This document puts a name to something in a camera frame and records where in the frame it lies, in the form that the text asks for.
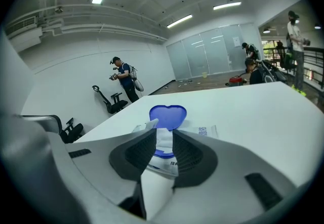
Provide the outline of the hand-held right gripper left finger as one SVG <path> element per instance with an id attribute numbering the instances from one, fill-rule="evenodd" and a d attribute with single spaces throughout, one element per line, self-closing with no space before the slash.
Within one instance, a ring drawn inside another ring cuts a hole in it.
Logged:
<path id="1" fill-rule="evenodd" d="M 90 220 L 146 219 L 141 175 L 155 152 L 155 129 L 73 144 L 48 138 L 60 176 Z"/>

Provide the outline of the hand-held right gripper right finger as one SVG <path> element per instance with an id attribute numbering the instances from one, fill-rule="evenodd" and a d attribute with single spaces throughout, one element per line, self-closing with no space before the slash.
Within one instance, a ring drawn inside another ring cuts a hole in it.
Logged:
<path id="1" fill-rule="evenodd" d="M 278 169 L 237 144 L 176 130 L 173 153 L 178 176 L 154 224 L 239 224 L 296 189 Z"/>

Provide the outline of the white wet wipe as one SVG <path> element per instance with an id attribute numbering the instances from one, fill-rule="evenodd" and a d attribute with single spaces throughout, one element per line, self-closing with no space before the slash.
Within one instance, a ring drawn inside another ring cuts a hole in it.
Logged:
<path id="1" fill-rule="evenodd" d="M 156 129 L 156 151 L 159 157 L 171 157 L 173 155 L 173 133 L 166 128 Z"/>

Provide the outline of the white wet wipes packet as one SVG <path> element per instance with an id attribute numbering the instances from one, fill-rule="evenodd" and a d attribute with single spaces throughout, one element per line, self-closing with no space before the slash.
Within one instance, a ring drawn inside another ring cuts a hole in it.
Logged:
<path id="1" fill-rule="evenodd" d="M 192 132 L 199 136 L 207 136 L 211 138 L 218 138 L 217 128 L 212 126 L 198 126 L 198 127 L 182 127 L 182 123 L 185 121 L 187 111 L 180 105 L 157 105 L 149 111 L 149 121 L 143 125 L 137 125 L 133 132 L 142 131 L 152 128 L 166 128 L 169 131 L 179 128 L 180 130 Z M 173 154 L 171 157 L 159 157 L 153 155 L 152 159 L 148 163 L 147 169 L 159 172 L 168 176 L 178 176 L 177 159 Z"/>

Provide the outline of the black office chair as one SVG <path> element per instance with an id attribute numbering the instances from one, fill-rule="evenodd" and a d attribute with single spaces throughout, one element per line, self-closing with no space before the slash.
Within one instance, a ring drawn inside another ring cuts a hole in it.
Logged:
<path id="1" fill-rule="evenodd" d="M 59 133 L 59 136 L 65 144 L 74 143 L 83 135 L 84 126 L 81 123 L 74 126 L 73 122 L 74 118 L 68 120 L 66 128 Z"/>
<path id="2" fill-rule="evenodd" d="M 281 68 L 285 70 L 292 70 L 296 67 L 294 64 L 292 49 L 290 47 L 285 48 L 284 44 L 279 40 L 276 42 L 276 50 L 280 57 Z"/>
<path id="3" fill-rule="evenodd" d="M 115 114 L 122 109 L 128 104 L 127 101 L 121 100 L 119 97 L 122 93 L 115 93 L 111 95 L 111 98 L 113 99 L 114 103 L 112 104 L 105 96 L 104 94 L 100 91 L 100 88 L 97 85 L 93 85 L 92 89 L 97 92 L 103 99 L 104 104 L 106 105 L 107 112 L 109 114 Z"/>

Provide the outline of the grey mesh backpack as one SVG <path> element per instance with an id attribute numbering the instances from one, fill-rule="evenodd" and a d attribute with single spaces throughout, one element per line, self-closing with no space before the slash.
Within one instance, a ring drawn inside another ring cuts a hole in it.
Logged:
<path id="1" fill-rule="evenodd" d="M 131 65 L 129 65 L 129 67 L 130 67 L 130 77 L 132 79 L 132 82 L 133 82 L 133 85 L 134 85 L 135 89 L 140 91 L 140 92 L 143 92 L 144 87 L 137 78 L 137 69 L 135 69 Z"/>

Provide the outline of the red green vacuum cleaner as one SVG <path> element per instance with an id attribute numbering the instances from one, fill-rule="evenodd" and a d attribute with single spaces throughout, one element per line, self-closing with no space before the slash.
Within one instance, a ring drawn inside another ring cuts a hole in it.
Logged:
<path id="1" fill-rule="evenodd" d="M 227 83 L 225 83 L 226 86 L 228 87 L 233 87 L 233 86 L 242 86 L 244 84 L 247 84 L 247 80 L 244 78 L 244 76 L 247 75 L 246 72 L 243 72 L 240 75 L 231 77 Z"/>

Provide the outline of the scattered small floor items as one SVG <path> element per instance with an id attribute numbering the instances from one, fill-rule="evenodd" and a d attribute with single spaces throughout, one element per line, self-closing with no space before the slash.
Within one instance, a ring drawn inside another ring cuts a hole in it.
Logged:
<path id="1" fill-rule="evenodd" d="M 166 84 L 163 89 L 171 89 L 171 88 L 196 88 L 201 86 L 201 81 L 196 81 L 192 79 L 185 80 L 173 80 Z"/>

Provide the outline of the black backpack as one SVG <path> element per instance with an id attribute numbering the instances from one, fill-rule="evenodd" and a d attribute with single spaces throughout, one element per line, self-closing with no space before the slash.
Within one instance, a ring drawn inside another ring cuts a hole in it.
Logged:
<path id="1" fill-rule="evenodd" d="M 288 81 L 284 74 L 274 65 L 271 63 L 262 60 L 259 63 L 259 71 L 262 75 L 262 80 L 264 83 L 270 83 L 270 82 L 282 82 L 284 84 L 287 84 Z"/>

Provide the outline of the white ceiling pipes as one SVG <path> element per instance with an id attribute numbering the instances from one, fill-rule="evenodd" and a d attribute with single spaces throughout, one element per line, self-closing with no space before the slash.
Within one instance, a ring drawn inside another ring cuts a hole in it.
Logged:
<path id="1" fill-rule="evenodd" d="M 56 14 L 55 8 L 61 6 L 63 13 Z M 62 19 L 62 31 L 110 31 L 128 33 L 153 40 L 168 40 L 167 28 L 155 20 L 124 8 L 91 5 L 67 4 L 38 9 L 44 15 L 44 21 Z"/>

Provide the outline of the frosted glass partition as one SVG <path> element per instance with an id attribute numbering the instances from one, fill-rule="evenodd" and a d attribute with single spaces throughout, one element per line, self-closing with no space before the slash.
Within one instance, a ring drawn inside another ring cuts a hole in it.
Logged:
<path id="1" fill-rule="evenodd" d="M 235 47 L 233 37 L 260 47 L 254 24 L 227 25 L 208 30 L 166 46 L 176 80 L 244 70 L 246 52 Z"/>

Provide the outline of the white air conditioner unit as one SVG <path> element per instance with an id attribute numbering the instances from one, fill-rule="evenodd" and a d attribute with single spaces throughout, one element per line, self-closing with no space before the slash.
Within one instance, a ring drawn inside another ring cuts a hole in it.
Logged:
<path id="1" fill-rule="evenodd" d="M 41 43 L 42 28 L 38 17 L 32 16 L 5 27 L 5 33 L 16 52 L 21 52 Z"/>

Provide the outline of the black metal railing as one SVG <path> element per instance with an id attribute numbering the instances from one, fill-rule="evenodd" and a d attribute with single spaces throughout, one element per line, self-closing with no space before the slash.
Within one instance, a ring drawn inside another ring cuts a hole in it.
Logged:
<path id="1" fill-rule="evenodd" d="M 280 66 L 280 57 L 276 48 L 263 49 L 264 59 L 276 66 L 286 75 L 295 76 L 296 67 L 292 70 L 285 70 Z M 305 47 L 304 48 L 304 82 L 313 88 L 324 91 L 324 49 Z"/>

